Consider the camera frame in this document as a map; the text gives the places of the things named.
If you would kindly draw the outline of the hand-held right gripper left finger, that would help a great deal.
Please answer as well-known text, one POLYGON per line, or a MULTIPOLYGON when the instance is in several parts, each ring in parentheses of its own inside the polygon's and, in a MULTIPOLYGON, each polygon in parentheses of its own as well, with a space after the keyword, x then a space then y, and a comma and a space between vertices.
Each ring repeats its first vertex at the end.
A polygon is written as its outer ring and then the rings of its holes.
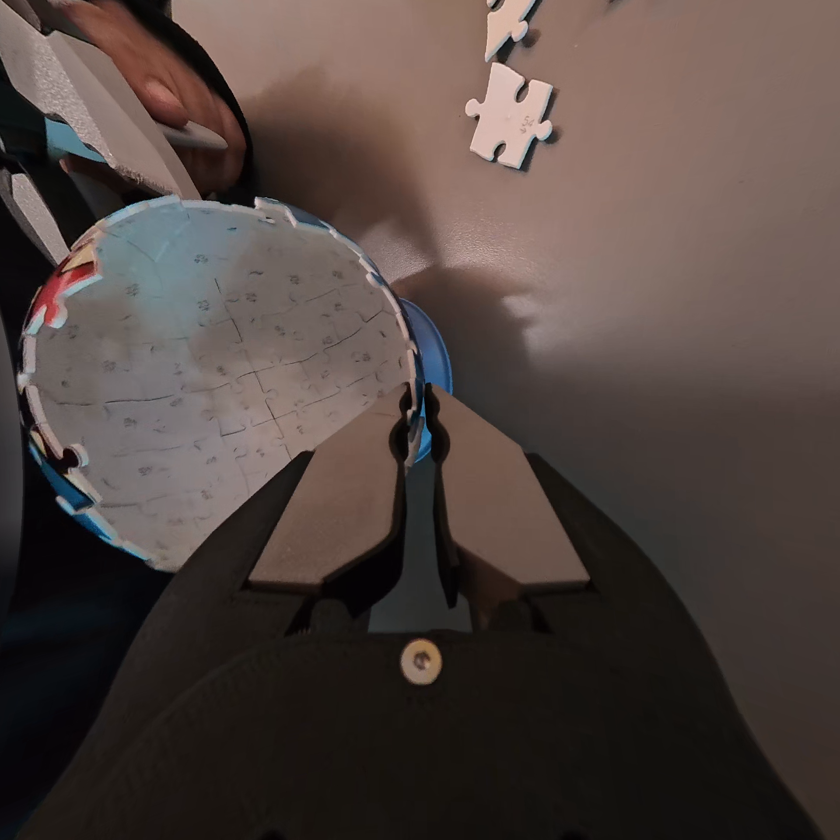
POLYGON ((400 384, 315 448, 248 576, 258 591, 369 611, 403 570, 412 389, 400 384))

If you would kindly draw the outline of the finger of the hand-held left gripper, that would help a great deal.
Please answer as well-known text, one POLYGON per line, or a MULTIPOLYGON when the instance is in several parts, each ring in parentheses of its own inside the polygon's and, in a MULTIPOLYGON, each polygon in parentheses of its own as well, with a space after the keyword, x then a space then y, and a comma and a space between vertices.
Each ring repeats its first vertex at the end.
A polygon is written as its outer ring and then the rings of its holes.
POLYGON ((53 165, 37 165, 34 173, 14 161, 1 162, 1 197, 24 234, 58 266, 69 253, 71 191, 66 173, 53 165))
POLYGON ((77 38, 42 35, 13 9, 1 11, 2 62, 12 86, 62 122, 123 178, 183 196, 183 163, 111 59, 77 38))

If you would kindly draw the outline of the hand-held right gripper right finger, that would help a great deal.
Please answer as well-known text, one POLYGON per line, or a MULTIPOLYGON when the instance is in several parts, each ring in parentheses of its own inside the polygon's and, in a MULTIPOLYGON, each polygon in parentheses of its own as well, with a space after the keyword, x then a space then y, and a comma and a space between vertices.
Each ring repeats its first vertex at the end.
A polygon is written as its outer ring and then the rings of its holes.
POLYGON ((437 385, 426 385, 434 463, 436 572, 448 607, 479 632, 551 634, 539 599, 585 592, 592 578, 533 458, 437 385))

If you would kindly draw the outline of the blue white puzzle ball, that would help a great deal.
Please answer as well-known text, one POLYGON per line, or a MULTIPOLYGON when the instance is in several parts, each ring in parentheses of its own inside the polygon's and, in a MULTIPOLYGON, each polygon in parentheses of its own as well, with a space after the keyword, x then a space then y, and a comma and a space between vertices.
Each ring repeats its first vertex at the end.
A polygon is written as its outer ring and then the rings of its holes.
POLYGON ((362 247, 295 206, 167 196, 103 218, 39 288, 17 388, 58 507, 159 571, 445 343, 362 247))

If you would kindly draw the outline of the white puzzle pieces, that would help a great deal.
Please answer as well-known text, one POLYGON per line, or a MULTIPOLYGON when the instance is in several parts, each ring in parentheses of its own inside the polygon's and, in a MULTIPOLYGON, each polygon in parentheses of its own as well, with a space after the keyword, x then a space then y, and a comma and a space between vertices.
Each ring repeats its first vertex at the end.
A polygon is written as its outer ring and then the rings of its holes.
POLYGON ((532 145, 548 140, 553 125, 545 118, 553 86, 527 80, 499 60, 500 51, 514 46, 529 32, 534 1, 487 1, 485 62, 489 67, 486 93, 465 105, 476 121, 469 150, 488 162, 520 170, 532 145))

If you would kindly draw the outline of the person's left hand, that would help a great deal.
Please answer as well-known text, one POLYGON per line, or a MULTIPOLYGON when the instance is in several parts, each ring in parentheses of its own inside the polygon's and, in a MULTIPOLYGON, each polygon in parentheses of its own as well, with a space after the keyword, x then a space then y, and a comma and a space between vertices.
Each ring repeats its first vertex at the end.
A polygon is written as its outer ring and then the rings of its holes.
POLYGON ((174 129, 192 121, 225 140, 225 150, 177 151, 199 193, 223 194, 241 180, 249 140, 222 84, 206 80, 176 49, 179 35, 184 46, 196 46, 191 37, 145 2, 62 2, 60 7, 113 61, 155 121, 174 129))

